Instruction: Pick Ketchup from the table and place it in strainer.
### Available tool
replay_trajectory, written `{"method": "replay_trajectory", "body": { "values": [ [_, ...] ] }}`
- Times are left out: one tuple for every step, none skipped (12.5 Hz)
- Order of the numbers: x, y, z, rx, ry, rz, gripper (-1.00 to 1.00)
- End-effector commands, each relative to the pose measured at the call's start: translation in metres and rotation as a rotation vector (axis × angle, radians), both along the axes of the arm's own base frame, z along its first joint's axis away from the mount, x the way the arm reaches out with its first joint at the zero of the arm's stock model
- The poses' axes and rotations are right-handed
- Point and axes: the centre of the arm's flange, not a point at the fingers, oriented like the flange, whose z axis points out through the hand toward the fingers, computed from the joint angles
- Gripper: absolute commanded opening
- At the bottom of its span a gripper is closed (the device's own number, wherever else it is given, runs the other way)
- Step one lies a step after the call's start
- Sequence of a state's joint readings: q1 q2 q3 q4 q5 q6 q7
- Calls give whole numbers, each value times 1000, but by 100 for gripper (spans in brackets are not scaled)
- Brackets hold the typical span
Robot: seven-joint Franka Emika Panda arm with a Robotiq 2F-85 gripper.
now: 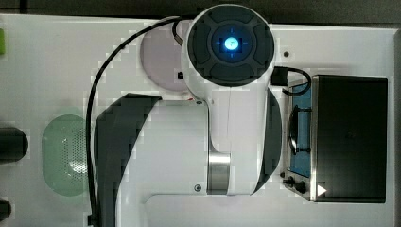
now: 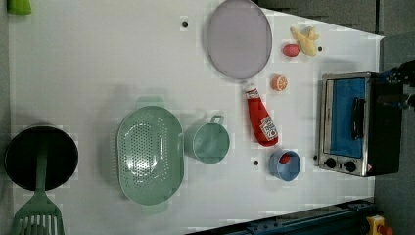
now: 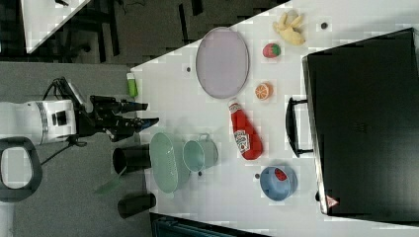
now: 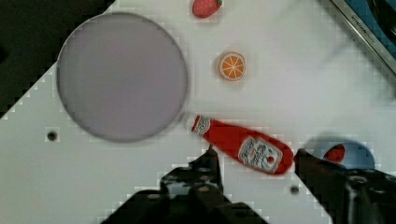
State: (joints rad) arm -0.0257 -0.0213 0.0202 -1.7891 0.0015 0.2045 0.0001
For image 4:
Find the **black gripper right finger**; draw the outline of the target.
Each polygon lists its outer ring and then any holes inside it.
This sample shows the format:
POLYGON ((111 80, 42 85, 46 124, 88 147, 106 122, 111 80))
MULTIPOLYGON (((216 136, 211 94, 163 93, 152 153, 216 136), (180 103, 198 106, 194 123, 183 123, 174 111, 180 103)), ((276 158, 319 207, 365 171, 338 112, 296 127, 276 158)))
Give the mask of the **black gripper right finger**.
POLYGON ((396 224, 396 180, 376 169, 347 169, 304 149, 294 156, 295 174, 333 224, 396 224))

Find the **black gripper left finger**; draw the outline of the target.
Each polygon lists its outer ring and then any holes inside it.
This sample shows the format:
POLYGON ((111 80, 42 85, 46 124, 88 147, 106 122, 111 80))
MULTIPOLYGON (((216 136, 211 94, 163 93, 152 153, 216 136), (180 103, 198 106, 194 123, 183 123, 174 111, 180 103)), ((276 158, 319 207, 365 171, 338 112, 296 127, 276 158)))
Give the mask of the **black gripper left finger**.
POLYGON ((177 167, 166 174, 161 179, 160 189, 173 199, 188 195, 192 188, 202 185, 210 185, 223 192, 219 157, 212 147, 187 167, 177 167))

